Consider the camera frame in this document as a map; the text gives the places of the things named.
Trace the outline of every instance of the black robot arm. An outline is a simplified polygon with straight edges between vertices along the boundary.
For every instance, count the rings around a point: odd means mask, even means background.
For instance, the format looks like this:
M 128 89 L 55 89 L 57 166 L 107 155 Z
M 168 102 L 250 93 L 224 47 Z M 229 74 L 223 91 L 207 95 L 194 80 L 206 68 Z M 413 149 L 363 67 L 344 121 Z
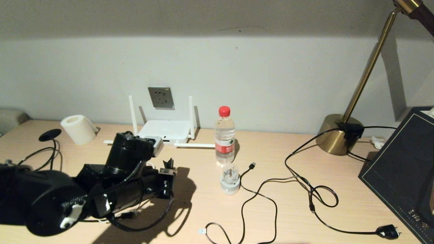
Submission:
M 162 145 L 160 138 L 118 133 L 106 164 L 85 164 L 73 178 L 54 170 L 0 165 L 0 224 L 25 225 L 36 235 L 51 236 L 90 216 L 112 217 L 150 197 L 173 198 L 173 160 L 160 171 L 145 166 Z

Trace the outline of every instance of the wall outlet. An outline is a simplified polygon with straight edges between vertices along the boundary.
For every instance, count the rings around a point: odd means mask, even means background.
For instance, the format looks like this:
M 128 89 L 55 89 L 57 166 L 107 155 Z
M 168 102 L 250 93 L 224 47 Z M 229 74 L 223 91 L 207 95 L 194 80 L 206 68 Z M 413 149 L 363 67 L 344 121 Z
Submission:
M 148 87 L 154 108 L 172 109 L 174 108 L 172 92 L 170 87 Z

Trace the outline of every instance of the brass lamp base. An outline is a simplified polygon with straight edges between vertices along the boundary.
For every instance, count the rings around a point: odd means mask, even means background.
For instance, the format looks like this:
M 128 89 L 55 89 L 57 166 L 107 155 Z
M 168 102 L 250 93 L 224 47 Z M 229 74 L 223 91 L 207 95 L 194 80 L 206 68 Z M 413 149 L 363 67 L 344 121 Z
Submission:
M 324 119 L 324 122 L 322 123 L 321 129 L 319 130 L 318 134 L 330 129 L 338 128 L 337 123 L 340 122 L 342 122 L 342 114 L 328 115 Z M 353 117 L 350 117 L 347 123 L 360 124 L 361 126 L 363 126 L 360 121 L 356 120 Z M 347 155 L 347 151 L 351 151 L 358 139 L 355 138 L 347 140 L 344 138 L 344 135 L 345 133 L 341 130 L 331 131 L 318 137 L 316 139 L 316 143 L 322 150 L 328 153 L 334 155 Z

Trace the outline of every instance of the toilet paper roll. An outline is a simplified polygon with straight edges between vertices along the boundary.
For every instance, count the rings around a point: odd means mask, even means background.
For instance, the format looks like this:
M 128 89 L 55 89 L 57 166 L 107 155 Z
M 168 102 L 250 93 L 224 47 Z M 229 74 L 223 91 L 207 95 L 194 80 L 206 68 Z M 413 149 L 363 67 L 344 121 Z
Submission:
M 83 115 L 68 116 L 62 119 L 60 125 L 77 145 L 84 145 L 93 141 L 96 137 L 95 132 L 98 131 L 92 122 Z

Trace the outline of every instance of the bottle label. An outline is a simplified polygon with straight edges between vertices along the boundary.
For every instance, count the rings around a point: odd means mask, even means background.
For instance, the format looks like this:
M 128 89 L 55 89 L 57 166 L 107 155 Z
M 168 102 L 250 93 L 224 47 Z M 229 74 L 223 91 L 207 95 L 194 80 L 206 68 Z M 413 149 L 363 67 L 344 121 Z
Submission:
M 229 139 L 229 140 L 219 140 L 215 139 L 216 141 L 216 150 L 221 153 L 230 153 L 233 151 L 235 145 L 235 138 Z

